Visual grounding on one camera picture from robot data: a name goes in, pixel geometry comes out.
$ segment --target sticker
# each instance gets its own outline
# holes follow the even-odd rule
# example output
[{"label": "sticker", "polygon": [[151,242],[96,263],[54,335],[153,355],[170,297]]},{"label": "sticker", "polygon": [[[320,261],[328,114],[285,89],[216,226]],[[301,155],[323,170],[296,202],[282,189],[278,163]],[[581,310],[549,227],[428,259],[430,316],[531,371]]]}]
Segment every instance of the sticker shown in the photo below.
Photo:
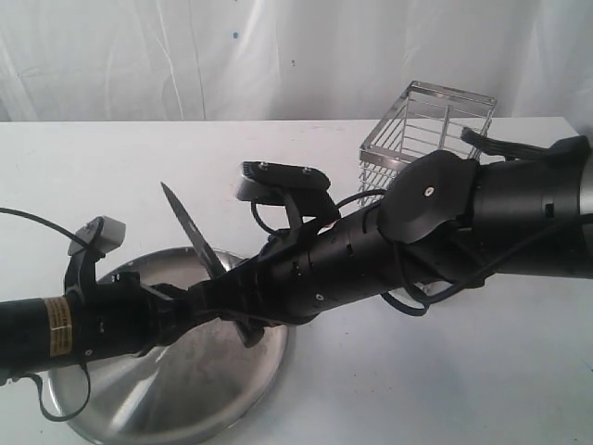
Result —
[{"label": "sticker", "polygon": [[72,352],[72,317],[64,297],[44,299],[49,318],[49,356],[57,357]]}]

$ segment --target robotic arm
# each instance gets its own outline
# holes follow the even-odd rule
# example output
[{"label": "robotic arm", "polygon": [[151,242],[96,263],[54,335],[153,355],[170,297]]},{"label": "robotic arm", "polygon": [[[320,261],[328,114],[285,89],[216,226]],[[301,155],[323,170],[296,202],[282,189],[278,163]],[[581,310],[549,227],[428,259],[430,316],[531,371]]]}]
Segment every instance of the robotic arm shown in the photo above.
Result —
[{"label": "robotic arm", "polygon": [[[420,316],[493,273],[593,277],[587,139],[542,149],[469,130],[462,137],[505,160],[480,165],[433,152],[385,191],[371,192],[381,199],[343,218],[339,209],[356,196],[334,204],[323,173],[245,162],[237,197],[251,203],[257,220],[257,205],[284,206],[289,227],[267,228],[258,255],[188,289],[146,286],[135,273],[96,282],[95,263],[121,244],[124,230],[96,218],[70,245],[64,296],[0,303],[0,385],[59,366],[142,355],[217,317],[256,332],[305,324],[377,294]],[[433,282],[451,286],[434,295],[417,286]],[[388,293],[402,287],[418,306]]]}]

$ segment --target metal pot lid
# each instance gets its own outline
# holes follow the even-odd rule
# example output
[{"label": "metal pot lid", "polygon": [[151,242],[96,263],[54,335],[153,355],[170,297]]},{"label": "metal pot lid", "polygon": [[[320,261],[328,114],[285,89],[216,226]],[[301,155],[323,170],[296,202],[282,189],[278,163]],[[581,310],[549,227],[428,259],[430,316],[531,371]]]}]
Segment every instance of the metal pot lid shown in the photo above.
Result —
[{"label": "metal pot lid", "polygon": [[[227,269],[241,259],[217,251]],[[143,282],[188,287],[208,279],[192,248],[161,250],[117,271],[136,271]],[[145,357],[89,363],[92,395],[69,425],[97,444],[195,444],[232,425],[272,384],[288,329],[266,328],[259,344],[243,347],[232,323],[214,320]],[[49,373],[57,409],[81,406],[86,386],[79,367]]]}]

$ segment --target wire basket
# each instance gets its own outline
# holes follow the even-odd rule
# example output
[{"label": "wire basket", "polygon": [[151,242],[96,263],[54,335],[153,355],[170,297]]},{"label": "wire basket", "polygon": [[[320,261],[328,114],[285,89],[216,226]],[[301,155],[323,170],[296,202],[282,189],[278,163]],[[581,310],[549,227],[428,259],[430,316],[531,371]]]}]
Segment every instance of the wire basket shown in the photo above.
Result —
[{"label": "wire basket", "polygon": [[[486,135],[496,104],[487,95],[410,83],[360,147],[360,191],[386,188],[408,164],[434,150],[478,159],[481,152],[461,141],[461,130]],[[375,199],[363,197],[359,204]]]}]

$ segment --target white curtain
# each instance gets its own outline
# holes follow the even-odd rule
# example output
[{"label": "white curtain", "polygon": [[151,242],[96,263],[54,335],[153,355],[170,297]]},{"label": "white curtain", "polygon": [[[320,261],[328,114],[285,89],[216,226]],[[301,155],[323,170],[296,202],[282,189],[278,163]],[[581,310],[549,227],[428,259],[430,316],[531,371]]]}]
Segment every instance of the white curtain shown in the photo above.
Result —
[{"label": "white curtain", "polygon": [[0,120],[377,119],[411,80],[593,133],[589,0],[0,0]]}]

